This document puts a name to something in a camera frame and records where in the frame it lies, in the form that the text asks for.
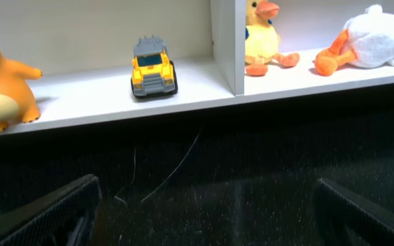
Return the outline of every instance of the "gray truck roof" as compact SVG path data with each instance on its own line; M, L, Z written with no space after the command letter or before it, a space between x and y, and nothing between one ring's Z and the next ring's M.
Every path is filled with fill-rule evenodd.
M137 57L140 55L158 54L165 48L165 43L159 37L151 36L150 38L140 38L136 44L133 54Z

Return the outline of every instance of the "truck windshield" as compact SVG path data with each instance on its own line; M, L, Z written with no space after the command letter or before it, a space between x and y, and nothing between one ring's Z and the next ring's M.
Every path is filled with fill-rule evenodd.
M160 54L138 57L137 63L139 64L139 66L153 66L153 65L161 64L162 57Z

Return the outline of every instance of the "toy car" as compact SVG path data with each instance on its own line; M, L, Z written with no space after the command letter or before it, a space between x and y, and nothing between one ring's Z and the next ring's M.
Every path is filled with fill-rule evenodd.
M133 54L131 89L136 98L177 93L174 63L168 58L166 45L161 38L140 38Z

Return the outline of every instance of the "toy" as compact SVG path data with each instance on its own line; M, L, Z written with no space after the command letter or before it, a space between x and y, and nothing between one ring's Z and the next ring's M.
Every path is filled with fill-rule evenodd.
M39 79L42 72L18 61L6 59L0 52L0 131L10 120L28 123L40 117L39 108L25 79Z
M166 45L161 38L140 38L133 52L131 89L136 98L177 93L174 63L168 58Z
M394 14L382 13L380 5L346 22L331 47L315 58L315 68L324 76L343 64L376 68L385 63L394 66Z
M279 7L268 0L247 0L246 7L246 73L264 76L266 63L275 59L286 67L296 66L298 53L282 55L279 53L280 36L273 28L271 18L279 12Z

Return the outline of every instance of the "yellow duck plush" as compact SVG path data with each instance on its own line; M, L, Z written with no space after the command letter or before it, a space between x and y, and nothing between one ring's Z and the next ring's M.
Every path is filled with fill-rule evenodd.
M268 0L247 0L246 7L246 73L250 76L264 76L266 63L275 59L286 67L298 64L298 53L279 53L280 37L273 28L271 18L279 12L279 6Z

